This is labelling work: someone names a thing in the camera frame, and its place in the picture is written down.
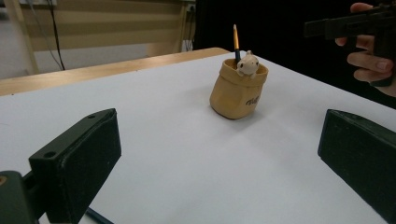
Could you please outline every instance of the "table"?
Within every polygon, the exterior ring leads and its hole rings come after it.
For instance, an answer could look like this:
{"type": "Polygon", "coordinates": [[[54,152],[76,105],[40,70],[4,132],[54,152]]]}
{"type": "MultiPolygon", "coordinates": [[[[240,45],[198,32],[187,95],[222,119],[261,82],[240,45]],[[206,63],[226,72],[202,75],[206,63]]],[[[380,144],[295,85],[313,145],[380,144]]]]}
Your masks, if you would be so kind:
{"type": "MultiPolygon", "coordinates": [[[[317,150],[329,108],[391,130],[396,111],[259,58],[269,75],[256,111],[228,120],[208,100],[232,57],[198,50],[159,57],[161,66],[104,71],[125,72],[116,76],[3,92],[0,170],[26,174],[30,155],[81,118],[114,107],[122,156],[91,207],[115,223],[386,223],[317,150]]],[[[62,73],[34,77],[67,80],[62,73]]]]}
{"type": "MultiPolygon", "coordinates": [[[[61,49],[148,44],[148,56],[157,56],[181,52],[182,41],[189,37],[187,6],[195,1],[53,2],[56,2],[54,14],[61,49]]],[[[50,10],[46,5],[35,5],[33,13],[27,4],[20,4],[19,0],[5,0],[5,4],[21,43],[25,67],[29,74],[38,74],[35,52],[48,50],[48,47],[56,51],[50,10]],[[48,36],[48,43],[41,30],[48,36]]]]}

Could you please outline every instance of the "white plush figure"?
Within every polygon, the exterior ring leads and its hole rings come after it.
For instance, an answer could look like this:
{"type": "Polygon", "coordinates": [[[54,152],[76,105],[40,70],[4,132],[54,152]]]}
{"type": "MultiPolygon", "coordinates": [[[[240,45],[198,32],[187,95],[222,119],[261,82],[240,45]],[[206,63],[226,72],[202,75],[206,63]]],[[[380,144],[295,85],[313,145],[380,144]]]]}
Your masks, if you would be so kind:
{"type": "Polygon", "coordinates": [[[251,53],[251,50],[248,50],[247,55],[236,65],[236,71],[241,77],[250,76],[253,79],[257,69],[259,69],[259,60],[251,53]]]}

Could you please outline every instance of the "brown fabric pouch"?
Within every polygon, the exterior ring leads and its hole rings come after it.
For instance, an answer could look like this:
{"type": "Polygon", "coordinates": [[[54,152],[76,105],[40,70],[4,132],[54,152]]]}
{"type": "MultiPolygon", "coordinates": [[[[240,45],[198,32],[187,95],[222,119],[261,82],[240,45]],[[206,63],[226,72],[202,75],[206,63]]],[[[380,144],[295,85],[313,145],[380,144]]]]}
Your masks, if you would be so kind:
{"type": "Polygon", "coordinates": [[[227,119],[241,119],[254,111],[267,79],[268,69],[259,64],[255,78],[240,77],[235,59],[223,62],[219,77],[210,95],[212,108],[227,119]]]}

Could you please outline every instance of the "fingernail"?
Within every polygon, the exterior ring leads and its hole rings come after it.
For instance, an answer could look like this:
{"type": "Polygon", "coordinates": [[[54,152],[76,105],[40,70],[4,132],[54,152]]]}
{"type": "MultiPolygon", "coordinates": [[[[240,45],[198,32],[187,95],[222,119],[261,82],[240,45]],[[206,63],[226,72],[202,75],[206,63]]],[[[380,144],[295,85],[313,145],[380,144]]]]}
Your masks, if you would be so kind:
{"type": "Polygon", "coordinates": [[[386,70],[387,69],[387,63],[386,62],[378,62],[376,63],[376,67],[381,69],[381,70],[386,70]]]}

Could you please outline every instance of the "white table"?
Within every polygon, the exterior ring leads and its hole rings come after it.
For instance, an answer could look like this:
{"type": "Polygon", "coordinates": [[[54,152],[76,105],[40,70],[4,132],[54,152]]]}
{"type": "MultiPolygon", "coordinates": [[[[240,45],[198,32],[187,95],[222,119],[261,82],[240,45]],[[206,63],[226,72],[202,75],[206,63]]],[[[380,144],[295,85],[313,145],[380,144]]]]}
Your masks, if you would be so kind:
{"type": "Polygon", "coordinates": [[[386,223],[320,159],[318,143],[329,108],[391,130],[396,110],[260,59],[269,75],[256,111],[228,120],[209,96],[232,57],[0,97],[0,170],[25,175],[33,153],[114,107],[122,156],[92,208],[115,223],[386,223]]]}

